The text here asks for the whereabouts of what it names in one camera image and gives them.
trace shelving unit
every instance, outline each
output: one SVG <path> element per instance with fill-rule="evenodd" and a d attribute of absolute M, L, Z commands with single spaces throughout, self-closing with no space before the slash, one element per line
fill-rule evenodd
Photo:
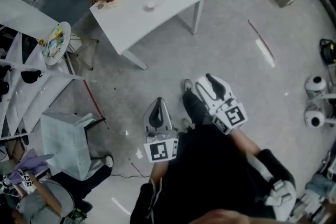
<path fill-rule="evenodd" d="M 47 66 L 41 52 L 42 48 L 37 45 L 23 64 L 22 34 L 18 33 L 6 58 L 0 59 L 0 65 L 12 67 L 4 78 L 9 84 L 9 91 L 0 103 L 0 140 L 21 136 L 22 134 L 17 133 L 18 127 L 31 133 L 42 113 L 71 80 L 83 79 L 74 75 L 71 63 L 66 63 L 63 59 L 53 66 Z M 20 73 L 35 70 L 40 70 L 42 76 L 34 83 L 25 83 Z M 3 132 L 5 118 L 9 134 L 7 131 Z"/>

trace gray shirt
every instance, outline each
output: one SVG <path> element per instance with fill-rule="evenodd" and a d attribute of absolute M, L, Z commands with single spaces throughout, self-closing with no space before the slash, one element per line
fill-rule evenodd
<path fill-rule="evenodd" d="M 43 186 L 52 194 L 61 204 L 62 213 L 59 215 L 49 207 L 43 197 L 35 190 L 30 195 L 24 197 L 18 210 L 23 215 L 26 224 L 59 224 L 63 217 L 66 217 L 73 210 L 73 202 L 70 194 L 57 182 L 47 180 Z"/>

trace purple cloth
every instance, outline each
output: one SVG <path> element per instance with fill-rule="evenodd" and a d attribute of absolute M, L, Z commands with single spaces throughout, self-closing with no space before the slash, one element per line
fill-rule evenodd
<path fill-rule="evenodd" d="M 19 174 L 19 169 L 29 170 L 34 175 L 40 173 L 48 167 L 46 160 L 51 159 L 53 156 L 53 154 L 37 156 L 35 149 L 32 148 L 27 152 L 26 156 L 24 156 L 21 161 L 14 167 L 9 177 L 9 181 L 12 184 L 21 183 L 22 178 Z"/>

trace white wall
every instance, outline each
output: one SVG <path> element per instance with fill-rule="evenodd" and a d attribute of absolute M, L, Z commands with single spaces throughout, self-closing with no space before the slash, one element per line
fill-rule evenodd
<path fill-rule="evenodd" d="M 0 24 L 46 40 L 58 22 L 22 0 L 0 0 Z"/>

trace white table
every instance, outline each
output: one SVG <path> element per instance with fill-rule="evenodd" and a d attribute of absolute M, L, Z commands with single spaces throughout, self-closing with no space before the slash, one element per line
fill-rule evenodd
<path fill-rule="evenodd" d="M 197 33 L 204 0 L 115 0 L 102 9 L 93 5 L 90 10 L 98 24 L 119 55 L 134 62 L 143 70 L 147 69 L 128 49 L 152 30 L 168 19 L 195 4 L 191 33 Z M 155 9 L 146 9 L 149 2 L 155 3 Z"/>

